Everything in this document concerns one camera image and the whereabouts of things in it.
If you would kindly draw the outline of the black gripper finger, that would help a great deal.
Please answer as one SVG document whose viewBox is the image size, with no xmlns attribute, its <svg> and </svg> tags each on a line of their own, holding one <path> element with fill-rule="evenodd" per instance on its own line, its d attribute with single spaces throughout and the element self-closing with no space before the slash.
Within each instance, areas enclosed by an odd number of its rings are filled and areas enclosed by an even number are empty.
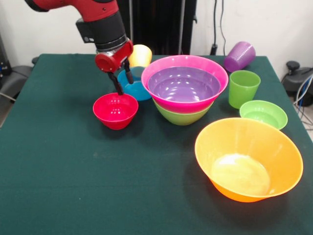
<svg viewBox="0 0 313 235">
<path fill-rule="evenodd" d="M 124 69 L 125 69 L 125 74 L 126 74 L 126 78 L 128 80 L 128 83 L 133 84 L 134 80 L 133 80 L 133 75 L 132 75 L 131 70 L 130 70 L 129 60 L 124 61 Z"/>
<path fill-rule="evenodd" d="M 112 72 L 107 72 L 108 76 L 109 76 L 109 79 L 113 82 L 114 84 L 114 87 L 118 93 L 118 95 L 123 95 L 123 89 L 121 87 L 121 84 L 119 83 L 117 77 L 114 75 L 114 73 Z"/>
</svg>

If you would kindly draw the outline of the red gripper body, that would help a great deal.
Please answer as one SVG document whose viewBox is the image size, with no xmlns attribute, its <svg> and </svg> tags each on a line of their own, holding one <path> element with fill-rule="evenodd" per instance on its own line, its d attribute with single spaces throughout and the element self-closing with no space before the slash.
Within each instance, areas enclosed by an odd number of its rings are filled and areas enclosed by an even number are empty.
<svg viewBox="0 0 313 235">
<path fill-rule="evenodd" d="M 123 62 L 130 57 L 133 52 L 133 44 L 124 44 L 112 55 L 106 52 L 98 53 L 95 56 L 97 67 L 103 72 L 116 72 Z"/>
</svg>

